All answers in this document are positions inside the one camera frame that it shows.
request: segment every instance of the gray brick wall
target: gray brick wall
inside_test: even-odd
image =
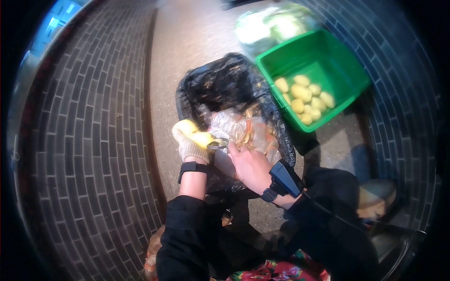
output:
[[[136,278],[161,226],[143,138],[153,8],[146,0],[95,7],[56,58],[37,108],[41,228],[74,280]]]
[[[297,0],[353,51],[372,79],[361,96],[378,174],[405,206],[393,223],[426,230],[437,202],[435,125],[440,93],[432,63],[395,1]]]

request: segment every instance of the black strap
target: black strap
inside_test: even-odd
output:
[[[277,195],[285,196],[286,194],[287,192],[284,190],[284,188],[279,186],[272,179],[272,183],[270,184],[269,188],[265,189],[264,193],[261,195],[261,199],[270,203],[275,200]]]
[[[199,164],[195,161],[183,163],[180,168],[180,176],[178,177],[178,184],[181,183],[181,177],[183,176],[184,172],[201,172],[208,174],[209,168],[207,165]]]

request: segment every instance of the potato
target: potato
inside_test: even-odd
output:
[[[214,137],[208,132],[198,132],[190,135],[189,138],[203,149],[206,149],[207,145],[214,141]]]
[[[283,98],[288,102],[289,105],[291,105],[291,98],[289,97],[288,94],[284,93]]]
[[[286,93],[289,91],[288,83],[286,82],[286,79],[284,78],[278,78],[274,82],[275,86],[277,86],[278,90],[280,90],[281,93]]]
[[[303,124],[305,124],[306,126],[311,125],[312,123],[312,118],[311,115],[309,115],[308,113],[303,113],[300,116],[300,120],[303,122]]]
[[[315,109],[315,108],[311,109],[311,111],[309,112],[309,115],[311,115],[311,119],[313,121],[319,120],[320,117],[322,116],[322,114],[320,113],[320,110],[319,109]]]
[[[308,103],[311,101],[312,92],[309,88],[307,88],[305,86],[302,86],[299,84],[294,84],[291,87],[291,93],[292,93],[292,96],[294,96],[295,98],[301,99],[305,103]]]
[[[320,98],[316,97],[311,99],[311,106],[312,108],[320,110],[320,112],[324,112],[327,109],[325,103]]]
[[[304,113],[311,113],[312,107],[309,104],[305,104],[305,107],[303,109]]]
[[[310,88],[313,96],[318,96],[320,94],[320,92],[322,91],[320,86],[317,84],[311,84],[308,86],[308,88]]]
[[[291,107],[296,113],[302,113],[304,109],[303,101],[301,99],[294,99]]]
[[[332,95],[328,94],[327,92],[320,93],[319,98],[325,103],[326,106],[329,108],[334,108],[336,106],[336,103],[334,101],[334,98]]]
[[[295,83],[300,84],[305,87],[307,87],[310,83],[308,77],[306,77],[304,75],[296,75],[294,77],[294,81],[295,81]]]
[[[186,137],[198,132],[197,125],[189,119],[178,121],[173,128],[182,131]]]

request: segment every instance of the knit glove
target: knit glove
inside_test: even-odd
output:
[[[180,145],[178,151],[183,162],[186,157],[195,156],[205,160],[209,164],[208,150],[200,148],[193,140],[186,137],[180,129],[172,128],[172,135]]]

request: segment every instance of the hand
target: hand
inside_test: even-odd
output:
[[[180,153],[180,157],[183,162],[196,161],[200,164],[209,164],[208,150],[199,147],[193,140],[186,137],[185,134],[179,129],[172,128],[172,135],[180,145],[178,147],[178,152]]]
[[[239,151],[234,143],[229,143],[228,150],[238,178],[250,190],[262,195],[272,182],[269,175],[272,166],[267,157],[262,152],[249,150],[246,146],[242,146]]]

